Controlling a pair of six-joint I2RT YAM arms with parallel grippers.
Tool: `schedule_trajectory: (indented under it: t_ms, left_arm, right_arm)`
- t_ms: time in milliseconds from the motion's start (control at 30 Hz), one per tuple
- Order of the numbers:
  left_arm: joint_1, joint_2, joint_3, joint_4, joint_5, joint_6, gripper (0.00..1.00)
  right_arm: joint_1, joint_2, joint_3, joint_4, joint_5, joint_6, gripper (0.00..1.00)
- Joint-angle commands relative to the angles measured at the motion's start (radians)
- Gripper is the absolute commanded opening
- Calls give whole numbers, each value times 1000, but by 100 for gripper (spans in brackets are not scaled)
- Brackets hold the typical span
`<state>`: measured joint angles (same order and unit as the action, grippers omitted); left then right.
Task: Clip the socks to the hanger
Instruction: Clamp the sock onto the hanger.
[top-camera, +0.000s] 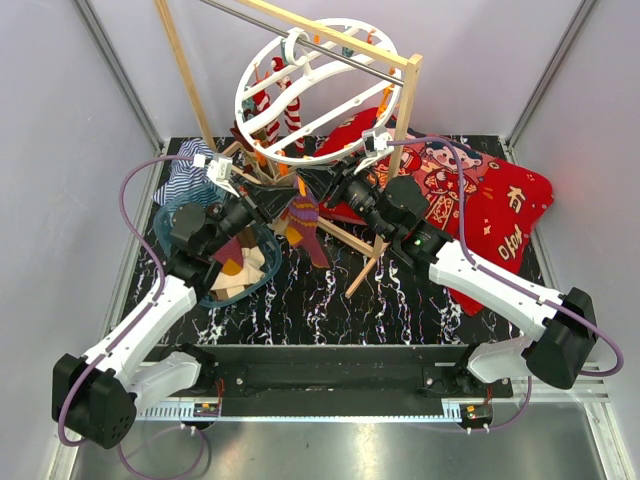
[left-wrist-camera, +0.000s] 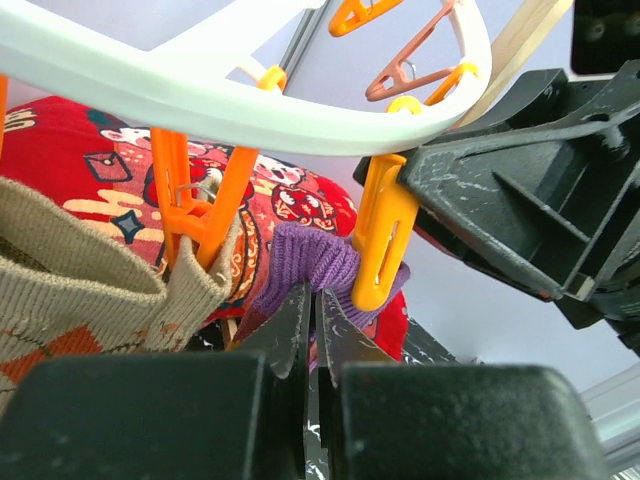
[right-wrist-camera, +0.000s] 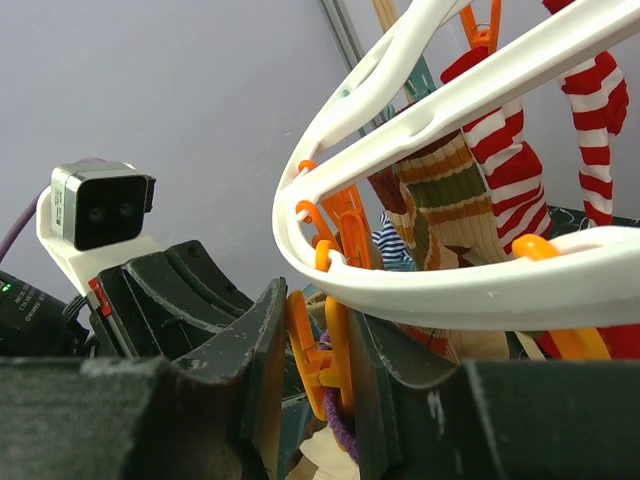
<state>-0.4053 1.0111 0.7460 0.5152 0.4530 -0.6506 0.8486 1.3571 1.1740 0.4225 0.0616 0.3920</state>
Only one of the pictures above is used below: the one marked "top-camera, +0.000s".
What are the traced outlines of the orange clothes peg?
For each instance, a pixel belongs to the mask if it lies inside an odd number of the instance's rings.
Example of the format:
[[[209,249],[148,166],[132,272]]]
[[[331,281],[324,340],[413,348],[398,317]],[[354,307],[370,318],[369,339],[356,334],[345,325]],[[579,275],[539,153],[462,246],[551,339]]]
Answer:
[[[299,195],[302,197],[306,197],[307,196],[306,184],[300,175],[296,176],[296,182],[297,182]]]

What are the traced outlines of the purple striped sock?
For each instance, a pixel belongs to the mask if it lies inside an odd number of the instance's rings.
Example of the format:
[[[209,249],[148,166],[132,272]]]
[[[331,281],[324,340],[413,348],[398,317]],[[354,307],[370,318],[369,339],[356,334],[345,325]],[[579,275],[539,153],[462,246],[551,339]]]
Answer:
[[[319,208],[311,195],[296,195],[273,222],[276,235],[285,237],[293,248],[302,248],[316,268],[328,268],[329,262],[317,238]]]

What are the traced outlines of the white round sock hanger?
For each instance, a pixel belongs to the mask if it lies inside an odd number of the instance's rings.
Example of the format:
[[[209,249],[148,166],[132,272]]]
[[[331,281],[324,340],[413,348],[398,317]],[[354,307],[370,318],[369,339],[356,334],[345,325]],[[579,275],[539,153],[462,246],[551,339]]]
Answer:
[[[369,29],[367,29],[365,31],[358,31],[356,33],[356,35],[355,35],[356,38],[359,39],[359,40],[364,40],[364,41],[366,41],[368,43],[374,43],[377,40],[376,37],[373,36],[373,34],[372,34],[374,31],[379,31],[379,32],[385,34],[384,32],[376,29],[374,26],[372,26],[370,24],[369,24],[369,26],[370,26]],[[278,45],[274,50],[270,51],[267,54],[266,58],[258,65],[261,75],[264,75],[266,70],[270,70],[271,69],[271,59],[273,57],[276,57],[276,56],[282,56],[283,59],[284,59],[284,62],[286,63],[286,66],[287,66],[288,62],[287,62],[287,60],[285,58],[284,47],[282,45]],[[288,86],[282,93],[284,93],[287,89],[289,89],[295,81],[301,79],[303,74],[304,74],[303,70],[298,69],[298,70],[294,71],[293,73],[285,76],[285,77],[289,78],[289,80],[287,81]],[[360,71],[360,70],[357,70],[357,69],[352,69],[352,70],[348,70],[348,71],[346,71],[344,73],[339,73],[337,75],[333,75],[330,78],[325,79],[325,80],[313,85],[312,87],[307,89],[304,93],[302,93],[300,96],[298,96],[298,98],[300,99],[300,102],[302,102],[302,100],[305,97],[313,96],[315,94],[320,94],[324,89],[327,89],[329,87],[336,88],[342,82],[346,82],[348,80],[359,80],[359,79],[363,78],[365,75],[369,75],[370,78],[368,80],[366,80],[363,85],[361,85],[361,86],[351,86],[351,87],[346,89],[346,92],[344,94],[338,95],[338,96],[336,96],[335,99],[331,100],[329,102],[328,106],[326,106],[326,107],[321,107],[321,106],[317,107],[314,112],[312,112],[311,114],[309,114],[305,118],[303,118],[301,116],[302,127],[307,125],[307,124],[309,124],[309,123],[311,123],[313,120],[317,119],[318,117],[320,117],[321,115],[327,113],[328,111],[330,111],[330,110],[338,107],[339,105],[343,104],[344,102],[346,102],[349,99],[353,98],[357,94],[359,94],[359,93],[361,93],[361,92],[363,92],[363,91],[375,86],[376,84],[379,83],[380,80],[379,80],[379,78],[377,78],[377,77],[375,77],[373,75],[367,74],[367,73],[365,73],[363,71]],[[254,77],[254,71],[253,71],[251,73],[251,75],[248,77],[248,81],[247,81],[248,86],[252,87],[251,84],[254,81],[255,81],[255,77]],[[272,104],[282,93],[279,92],[279,89],[275,85],[275,83],[271,84],[267,89],[268,89],[268,93],[269,93],[269,95],[271,97],[271,104]],[[376,100],[376,99],[380,99],[382,101],[381,106],[378,108],[378,112],[376,113],[375,123],[374,123],[374,126],[376,128],[378,128],[376,123],[378,121],[378,118],[381,115],[381,112],[386,109],[386,107],[388,105],[388,99],[391,96],[391,94],[392,94],[392,90],[390,88],[386,88],[382,92],[377,93],[377,94],[371,96],[370,98],[366,99],[360,105],[348,110],[347,112],[339,115],[337,118],[329,121],[325,125],[317,128],[314,132],[312,132],[310,134],[306,134],[306,135],[301,136],[301,137],[304,137],[304,139],[306,139],[306,137],[310,136],[313,133],[318,132],[319,130],[321,130],[325,126],[335,123],[335,121],[341,119],[346,114],[350,113],[352,110],[363,106],[365,103],[369,102],[370,100]],[[251,102],[251,97],[249,97],[249,98],[243,100],[239,107],[236,107],[234,105],[234,114],[237,111],[240,111],[242,113],[245,108],[251,108],[251,107],[252,107],[252,102]],[[290,134],[292,134],[292,133],[290,133],[288,131],[288,128],[287,128],[287,126],[285,124],[285,111],[281,115],[279,115],[279,123],[280,123],[280,130],[279,130],[279,135],[277,137],[277,140],[270,146],[263,146],[262,145],[261,146],[262,148],[267,149],[267,148],[269,148],[269,147],[281,142],[285,137],[287,137]],[[261,129],[258,130],[258,139],[257,140],[260,141],[261,144],[262,144],[262,140],[264,139],[264,134],[261,132]],[[280,150],[279,153],[280,153],[280,155],[282,155],[284,157],[289,157],[289,158],[293,158],[293,159],[298,160],[298,162],[299,162],[298,165],[292,166],[292,167],[307,166],[307,165],[317,165],[317,164],[322,165],[322,164],[330,163],[330,162],[334,161],[334,159],[339,159],[344,155],[348,155],[351,152],[360,149],[362,147],[362,145],[363,145],[363,142],[361,140],[353,140],[353,141],[347,142],[345,146],[341,147],[339,150],[337,150],[334,153],[329,153],[329,154],[325,154],[325,155],[322,155],[322,156],[319,156],[319,157],[312,157],[312,158],[304,159],[302,157],[298,157],[298,158],[292,157],[292,156],[290,156],[290,155],[288,155],[286,153],[286,149],[287,148],[295,147],[294,142],[293,142],[293,143],[289,144],[288,146],[284,147],[282,150]]]

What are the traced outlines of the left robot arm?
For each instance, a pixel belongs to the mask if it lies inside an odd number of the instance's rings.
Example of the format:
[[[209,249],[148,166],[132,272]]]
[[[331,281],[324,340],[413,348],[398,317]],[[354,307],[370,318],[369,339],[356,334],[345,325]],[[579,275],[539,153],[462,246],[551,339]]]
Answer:
[[[53,367],[52,418],[66,433],[110,449],[131,429],[135,415],[170,394],[196,396],[215,386],[214,369],[197,355],[179,353],[157,367],[141,364],[161,337],[212,289],[222,270],[215,256],[242,230],[273,222],[297,195],[295,187],[243,182],[219,207],[187,203],[172,216],[172,250],[143,301],[82,356],[63,355]]]

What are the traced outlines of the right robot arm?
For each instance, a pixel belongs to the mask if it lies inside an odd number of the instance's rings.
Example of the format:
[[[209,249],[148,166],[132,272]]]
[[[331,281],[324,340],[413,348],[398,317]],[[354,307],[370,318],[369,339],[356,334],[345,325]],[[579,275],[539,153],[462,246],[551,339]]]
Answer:
[[[428,202],[410,176],[379,187],[350,164],[302,168],[298,176],[318,202],[346,203],[416,277],[462,293],[520,330],[518,338],[467,349],[453,374],[460,393],[476,396],[490,383],[525,375],[557,389],[573,387],[598,339],[588,293],[529,283],[465,250],[425,221]]]

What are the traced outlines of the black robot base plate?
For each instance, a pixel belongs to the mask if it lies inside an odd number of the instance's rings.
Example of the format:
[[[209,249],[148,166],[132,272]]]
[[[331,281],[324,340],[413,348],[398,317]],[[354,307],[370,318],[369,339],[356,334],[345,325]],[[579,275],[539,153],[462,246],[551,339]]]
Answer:
[[[455,421],[458,403],[511,400],[510,380],[492,386],[461,370],[463,346],[206,346],[211,385],[172,399],[211,400],[221,385],[229,421]]]

